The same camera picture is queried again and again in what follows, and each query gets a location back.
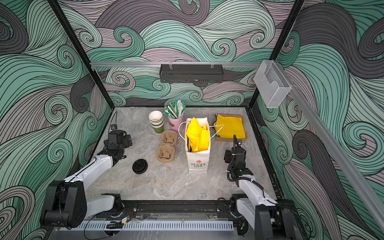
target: stack of yellow napkins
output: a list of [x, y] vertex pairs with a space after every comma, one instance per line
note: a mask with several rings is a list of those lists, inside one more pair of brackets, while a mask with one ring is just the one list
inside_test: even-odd
[[[236, 135], [237, 139], [246, 138], [244, 126], [241, 118], [237, 117], [224, 117], [220, 114], [217, 115], [216, 126], [224, 124], [224, 127], [217, 134], [223, 138], [233, 138], [233, 135]], [[221, 126], [215, 127], [216, 132], [219, 131]]]
[[196, 118], [192, 118], [192, 121], [187, 128], [187, 137], [189, 138], [192, 152], [208, 150], [209, 130], [205, 125], [204, 127], [200, 127]]

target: cardboard box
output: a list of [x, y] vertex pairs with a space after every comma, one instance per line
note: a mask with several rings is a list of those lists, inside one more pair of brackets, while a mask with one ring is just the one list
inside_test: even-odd
[[[224, 114], [224, 113], [217, 113], [217, 114], [220, 114], [223, 117], [237, 117], [237, 118], [241, 118], [241, 122], [243, 123], [243, 127], [244, 127], [244, 118], [243, 118], [242, 115]], [[245, 132], [245, 138], [240, 138], [240, 139], [238, 138], [237, 140], [242, 140], [242, 142], [245, 143], [245, 141], [247, 140], [247, 132]], [[233, 138], [223, 138], [223, 137], [219, 137], [219, 136], [216, 135], [215, 136], [215, 141], [218, 141], [218, 142], [233, 142]]]

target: patterned wall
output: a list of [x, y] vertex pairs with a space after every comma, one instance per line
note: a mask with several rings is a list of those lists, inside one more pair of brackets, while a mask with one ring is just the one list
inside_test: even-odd
[[[384, 200], [384, 1], [326, 0], [299, 13], [278, 61]], [[309, 239], [384, 239], [324, 144], [287, 96], [261, 97], [260, 132]]]
[[86, 164], [110, 111], [48, 2], [2, 1], [2, 239], [44, 237], [47, 185]]
[[[59, 0], [91, 61], [269, 59], [294, 0]], [[158, 68], [100, 68], [115, 105], [247, 105], [257, 70], [224, 83], [161, 83]]]

